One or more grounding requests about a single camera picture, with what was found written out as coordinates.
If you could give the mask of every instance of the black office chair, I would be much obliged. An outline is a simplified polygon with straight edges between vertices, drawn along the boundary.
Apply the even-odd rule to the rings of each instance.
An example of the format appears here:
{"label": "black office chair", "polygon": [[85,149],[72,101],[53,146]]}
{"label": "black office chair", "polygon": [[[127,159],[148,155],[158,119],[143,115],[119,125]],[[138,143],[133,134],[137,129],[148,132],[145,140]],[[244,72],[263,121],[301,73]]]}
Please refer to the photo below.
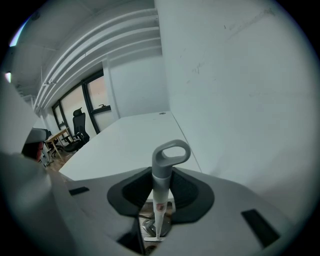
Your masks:
{"label": "black office chair", "polygon": [[81,149],[84,144],[86,144],[90,137],[86,133],[86,113],[82,113],[82,107],[73,112],[73,127],[74,127],[74,136],[72,136],[73,142],[69,140],[69,135],[63,140],[68,142],[68,145],[64,146],[64,150],[67,152],[78,151]]}

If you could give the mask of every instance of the desk surface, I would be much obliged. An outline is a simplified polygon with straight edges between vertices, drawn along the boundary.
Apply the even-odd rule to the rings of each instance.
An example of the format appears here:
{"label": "desk surface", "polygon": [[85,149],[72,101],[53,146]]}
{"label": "desk surface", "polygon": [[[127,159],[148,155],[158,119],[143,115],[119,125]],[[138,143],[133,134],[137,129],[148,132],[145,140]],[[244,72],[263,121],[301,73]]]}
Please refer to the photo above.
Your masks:
{"label": "desk surface", "polygon": [[57,134],[51,135],[45,142],[52,142],[53,140],[55,140],[56,138],[58,138],[60,135],[67,133],[68,130],[67,128],[59,131]]}
{"label": "desk surface", "polygon": [[[84,145],[60,169],[74,181],[100,178],[152,165],[152,153],[159,145],[180,139],[186,141],[171,112],[123,117]],[[182,155],[170,148],[167,156]],[[177,167],[200,172],[195,157]]]}

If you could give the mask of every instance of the metal frame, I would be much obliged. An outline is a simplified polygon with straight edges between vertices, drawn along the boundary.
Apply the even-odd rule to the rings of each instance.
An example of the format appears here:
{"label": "metal frame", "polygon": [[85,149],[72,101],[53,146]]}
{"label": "metal frame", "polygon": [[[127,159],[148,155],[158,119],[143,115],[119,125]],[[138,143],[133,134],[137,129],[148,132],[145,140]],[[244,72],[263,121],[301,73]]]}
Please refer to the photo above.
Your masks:
{"label": "metal frame", "polygon": [[[78,88],[79,86],[82,87],[82,93],[83,93],[83,97],[84,97],[84,102],[85,102],[85,105],[86,105],[86,108],[88,110],[88,113],[89,113],[89,117],[90,117],[90,120],[92,122],[92,125],[93,125],[93,128],[96,132],[96,134],[99,134],[100,133],[100,129],[99,129],[99,126],[96,122],[96,119],[95,119],[95,114],[98,114],[98,113],[102,113],[102,112],[106,112],[106,111],[111,111],[111,107],[110,105],[108,106],[102,106],[100,108],[97,108],[97,109],[94,109],[93,108],[93,105],[92,105],[92,102],[91,102],[91,99],[90,99],[90,95],[89,95],[89,90],[88,90],[88,84],[100,77],[102,77],[104,75],[104,71],[103,70],[99,70],[98,72],[90,75],[89,77],[87,77],[86,79],[82,80],[80,83],[76,84],[74,87],[72,87],[70,90],[68,90],[60,99],[58,99],[58,101],[52,106],[52,111],[53,111],[53,115],[54,115],[54,119],[55,119],[55,122],[56,122],[56,125],[58,126],[59,130],[61,130],[61,127],[62,126],[65,126],[67,127],[67,130],[69,131],[69,133],[71,135],[73,135],[73,133],[71,132],[70,128],[69,128],[69,125],[68,125],[68,122],[67,122],[67,119],[66,119],[66,116],[65,116],[65,113],[64,113],[64,110],[62,108],[62,105],[61,105],[61,101],[70,93],[72,93],[72,91],[74,91],[76,88]],[[58,122],[58,118],[57,118],[57,114],[56,114],[56,107],[59,107],[60,109],[60,112],[61,112],[61,115],[62,115],[62,119],[63,119],[63,122],[62,123],[59,123]]]}

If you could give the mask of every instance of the white wall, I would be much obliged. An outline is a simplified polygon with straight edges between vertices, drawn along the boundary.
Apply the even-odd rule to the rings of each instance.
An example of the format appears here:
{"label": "white wall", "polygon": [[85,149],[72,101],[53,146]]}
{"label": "white wall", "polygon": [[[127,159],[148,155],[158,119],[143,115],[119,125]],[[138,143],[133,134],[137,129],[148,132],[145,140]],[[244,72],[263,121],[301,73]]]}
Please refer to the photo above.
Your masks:
{"label": "white wall", "polygon": [[37,120],[32,108],[19,96],[12,84],[0,78],[0,152],[21,153]]}
{"label": "white wall", "polygon": [[77,27],[74,28],[74,31],[70,33],[68,38],[65,38],[64,42],[61,42],[61,47],[57,54],[54,55],[52,60],[50,61],[49,65],[47,66],[46,71],[43,72],[43,76],[45,77],[50,69],[54,66],[54,64],[58,61],[61,55],[71,47],[77,40],[79,40],[83,35],[88,33],[89,31],[93,30],[97,26],[114,19],[118,16],[143,10],[143,9],[151,9],[155,7],[154,1],[152,0],[134,0],[128,1],[127,3],[121,4],[119,1],[119,5],[114,7],[108,7],[104,10],[101,10],[96,15],[91,15],[88,19],[83,20],[82,23],[77,24]]}
{"label": "white wall", "polygon": [[40,117],[38,117],[33,125],[33,128],[47,129],[44,122]]}
{"label": "white wall", "polygon": [[[113,93],[108,89],[108,97],[114,96],[120,118],[169,110],[160,48],[110,61],[109,66]],[[104,76],[108,79],[106,83],[110,83],[110,77]]]}
{"label": "white wall", "polygon": [[319,181],[319,64],[305,36],[269,1],[155,4],[170,109],[202,172],[301,220]]}
{"label": "white wall", "polygon": [[42,115],[44,121],[47,123],[48,130],[54,135],[59,132],[59,128],[57,126],[54,113],[52,111],[51,107],[48,107],[44,110],[42,110]]}

